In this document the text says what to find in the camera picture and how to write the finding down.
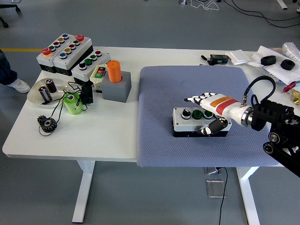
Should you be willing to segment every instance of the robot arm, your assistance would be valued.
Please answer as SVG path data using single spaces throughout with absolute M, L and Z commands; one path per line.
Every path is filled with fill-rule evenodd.
M 294 108 L 267 100 L 275 91 L 274 81 L 270 80 L 273 83 L 272 92 L 260 103 L 253 95 L 252 105 L 246 104 L 248 91 L 261 79 L 270 80 L 265 76 L 255 79 L 245 91 L 242 103 L 231 97 L 211 92 L 186 98 L 185 101 L 196 103 L 203 109 L 220 116 L 201 130 L 205 135 L 222 130 L 224 127 L 220 124 L 230 123 L 231 119 L 241 126 L 251 126 L 256 131 L 262 130 L 269 122 L 271 124 L 269 142 L 263 144 L 264 151 L 300 177 L 300 117 L 294 115 Z

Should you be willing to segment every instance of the yellow floor line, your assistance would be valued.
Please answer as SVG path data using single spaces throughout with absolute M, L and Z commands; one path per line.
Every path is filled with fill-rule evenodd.
M 3 52 L 41 52 L 39 48 L 1 48 Z

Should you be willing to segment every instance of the yellow stripe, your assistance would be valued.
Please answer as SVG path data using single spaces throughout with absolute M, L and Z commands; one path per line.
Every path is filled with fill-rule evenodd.
M 1 48 L 3 52 L 41 52 L 39 48 Z
M 227 101 L 227 100 L 229 100 L 229 99 L 232 99 L 232 97 L 224 96 L 224 97 L 221 97 L 221 98 L 219 98 L 219 99 L 213 101 L 210 105 L 211 105 L 212 107 L 216 107 L 218 104 L 220 104 L 220 103 L 222 103 L 222 102 L 224 102 L 224 101 Z

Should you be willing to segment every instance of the person's leg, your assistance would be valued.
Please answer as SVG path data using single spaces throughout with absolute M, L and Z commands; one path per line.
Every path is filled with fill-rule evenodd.
M 17 72 L 10 69 L 9 62 L 0 49 L 0 83 L 8 87 L 15 88 L 20 93 L 27 93 L 30 91 L 30 86 L 18 79 Z
M 14 82 L 18 77 L 18 74 L 10 69 L 9 62 L 0 49 L 0 83 L 3 85 L 8 85 Z

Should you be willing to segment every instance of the electrical cable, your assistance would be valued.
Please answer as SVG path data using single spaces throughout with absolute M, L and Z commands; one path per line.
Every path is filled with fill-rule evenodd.
M 276 84 L 275 84 L 275 81 L 273 80 L 273 78 L 271 78 L 271 77 L 269 77 L 269 76 L 265 76 L 265 75 L 264 75 L 264 76 L 259 76 L 258 78 L 254 79 L 254 80 L 248 85 L 248 87 L 246 88 L 246 90 L 245 90 L 245 92 L 244 92 L 244 96 L 247 96 L 247 94 L 249 93 L 251 87 L 252 87 L 256 82 L 258 82 L 258 81 L 260 81 L 260 80 L 268 80 L 268 81 L 270 81 L 270 82 L 272 83 L 272 85 L 273 85 L 273 89 L 272 89 L 272 91 L 270 92 L 270 94 L 268 94 L 266 97 L 264 97 L 264 98 L 261 100 L 261 102 L 263 102 L 263 101 L 267 100 L 268 98 L 270 98 L 270 97 L 274 94 L 274 92 L 275 92 Z M 254 98 L 255 98 L 256 102 L 258 103 L 257 96 L 256 96 L 255 94 L 253 94 L 252 97 L 251 97 L 251 104 L 252 104 L 252 106 L 254 105 L 254 102 L 253 102 L 253 99 L 254 99 Z
M 238 11 L 238 12 L 240 12 L 240 13 L 242 13 L 242 14 L 249 15 L 249 16 L 254 16 L 254 17 L 264 18 L 265 21 L 267 21 L 267 23 L 268 23 L 269 25 L 272 25 L 272 26 L 274 26 L 274 27 L 288 28 L 288 27 L 294 27 L 294 26 L 300 25 L 300 23 L 298 23 L 298 24 L 295 24 L 295 25 L 283 27 L 283 26 L 277 26 L 277 25 L 272 24 L 272 23 L 270 22 L 270 21 L 277 21 L 277 22 L 278 22 L 278 21 L 288 21 L 288 20 L 292 20 L 292 19 L 299 18 L 300 16 L 297 16 L 297 17 L 294 17 L 294 18 L 290 18 L 290 19 L 284 19 L 284 20 L 274 20 L 274 19 L 269 19 L 269 18 L 265 17 L 261 12 L 241 9 L 241 8 L 239 8 L 239 7 L 234 3 L 233 0 L 232 0 L 233 4 L 234 4 L 239 10 L 242 10 L 243 12 L 239 11 L 239 10 L 236 9 L 234 6 L 232 6 L 232 5 L 230 5 L 229 3 L 227 3 L 225 0 L 224 0 L 224 2 L 225 2 L 227 5 L 229 5 L 229 6 L 231 6 L 232 8 L 234 8 L 236 11 Z M 260 15 L 251 15 L 251 14 L 247 14 L 247 13 L 244 13 L 244 12 L 259 13 L 261 16 L 260 16 Z
M 220 8 L 216 5 L 216 3 L 215 2 L 212 2 L 212 0 L 210 0 L 210 2 L 209 3 L 207 3 L 206 5 L 203 3 L 203 2 L 205 2 L 205 1 L 199 1 L 199 0 L 196 0 L 197 2 L 199 2 L 199 3 L 201 3 L 199 6 L 193 6 L 192 5 L 192 1 L 193 0 L 191 0 L 191 6 L 192 7 L 194 7 L 194 8 L 199 8 L 200 6 L 202 6 L 205 10 L 216 10 L 216 11 L 219 11 L 220 10 Z M 216 7 L 217 7 L 217 9 L 216 8 L 209 8 L 210 6 L 211 6 L 211 4 L 214 4 Z
M 223 167 L 226 170 L 226 181 L 225 181 L 225 185 L 224 185 L 224 192 L 223 192 L 223 198 L 222 198 L 222 202 L 221 202 L 221 206 L 220 206 L 220 217 L 219 217 L 219 225 L 221 224 L 221 215 L 222 215 L 222 206 L 223 206 L 223 202 L 224 202 L 224 197 L 225 197 L 225 189 L 226 189 L 226 184 L 227 184 L 227 180 L 228 180 L 228 171 L 225 167 Z
M 63 101 L 65 98 L 67 98 L 65 95 L 66 94 L 70 94 L 70 95 L 73 95 L 74 93 L 80 93 L 80 97 L 79 98 L 77 98 L 76 96 L 74 96 L 76 99 L 77 99 L 77 102 L 76 102 L 76 106 L 78 106 L 79 104 L 80 104 L 80 102 L 82 102 L 82 100 L 81 100 L 81 95 L 84 95 L 84 93 L 82 92 L 82 90 L 77 86 L 76 88 L 74 88 L 72 85 L 71 85 L 71 83 L 75 83 L 75 82 L 68 82 L 68 85 L 73 89 L 73 90 L 77 90 L 77 91 L 75 91 L 75 92 L 69 92 L 69 91 L 67 91 L 67 90 L 63 90 L 63 92 L 64 92 L 64 94 L 63 94 L 63 96 L 61 97 L 61 98 L 58 98 L 58 99 L 56 99 L 56 100 L 52 100 L 51 102 L 53 102 L 53 101 L 58 101 L 58 104 L 56 105 L 56 107 L 54 108 L 54 110 L 53 110 L 53 112 L 52 112 L 52 114 L 51 114 L 51 116 L 50 117 L 45 117 L 45 116 L 40 116 L 40 117 L 38 117 L 38 119 L 37 119 L 37 121 L 39 122 L 39 128 L 38 128 L 38 131 L 39 131 L 39 133 L 42 135 L 42 136 L 49 136 L 49 135 L 51 135 L 53 132 L 54 132 L 54 130 L 56 129 L 56 127 L 57 127 L 57 124 L 58 124 L 58 122 L 60 121 L 60 116 L 61 116 L 61 111 L 62 111 L 62 107 L 63 107 L 63 104 L 61 104 L 61 107 L 60 107 L 60 112 L 59 112 L 59 116 L 58 116 L 58 119 L 57 119 L 57 121 L 55 121 L 53 118 L 52 118 L 52 116 L 54 115 L 54 112 L 55 112 L 55 110 L 57 109 L 57 107 L 60 105 L 60 101 Z M 85 105 L 85 107 L 86 107 L 86 109 L 83 109 L 83 111 L 86 111 L 87 109 L 88 109 L 88 104 L 90 104 L 90 103 L 84 103 L 83 105 Z M 50 132 L 49 132 L 49 134 L 47 134 L 47 135 L 44 135 L 44 134 L 42 134 L 41 133 L 41 130 L 40 130 L 40 128 L 41 128 L 41 126 L 42 126 L 42 124 L 45 122 L 45 121 L 47 121 L 47 120 L 49 120 L 49 122 L 48 123 L 50 123 L 50 125 L 49 125 L 49 128 L 46 130 L 46 131 L 48 131 L 48 130 L 51 130 Z

